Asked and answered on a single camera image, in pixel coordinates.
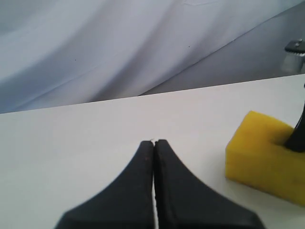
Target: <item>white fabric backdrop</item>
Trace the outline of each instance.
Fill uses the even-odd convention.
[[[302,0],[4,0],[0,112],[135,96]]]

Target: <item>white table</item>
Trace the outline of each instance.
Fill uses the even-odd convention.
[[[167,139],[210,187],[268,229],[301,229],[305,208],[224,178],[224,149],[250,110],[295,125],[305,75],[0,115],[0,228],[51,229],[100,192],[142,140]]]

